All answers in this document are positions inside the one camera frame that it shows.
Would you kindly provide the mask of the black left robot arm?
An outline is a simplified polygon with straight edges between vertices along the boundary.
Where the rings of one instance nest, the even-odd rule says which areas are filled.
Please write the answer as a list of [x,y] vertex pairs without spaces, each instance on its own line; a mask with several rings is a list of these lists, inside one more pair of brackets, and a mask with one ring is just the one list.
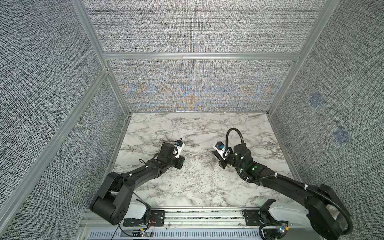
[[183,146],[182,140],[164,142],[160,152],[143,166],[126,173],[109,173],[91,201],[90,210],[112,225],[125,219],[148,223],[151,206],[134,191],[144,183],[159,178],[170,168],[180,170],[185,161],[185,157],[181,156]]

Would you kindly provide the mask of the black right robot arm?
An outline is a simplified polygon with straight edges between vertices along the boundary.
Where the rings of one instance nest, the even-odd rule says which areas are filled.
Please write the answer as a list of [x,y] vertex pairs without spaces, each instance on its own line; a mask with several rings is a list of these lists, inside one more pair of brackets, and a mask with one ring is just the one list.
[[303,206],[308,211],[304,218],[323,238],[337,240],[352,233],[351,215],[331,187],[304,184],[255,162],[246,144],[232,149],[217,142],[213,148],[222,169],[232,166],[244,182],[272,189]]

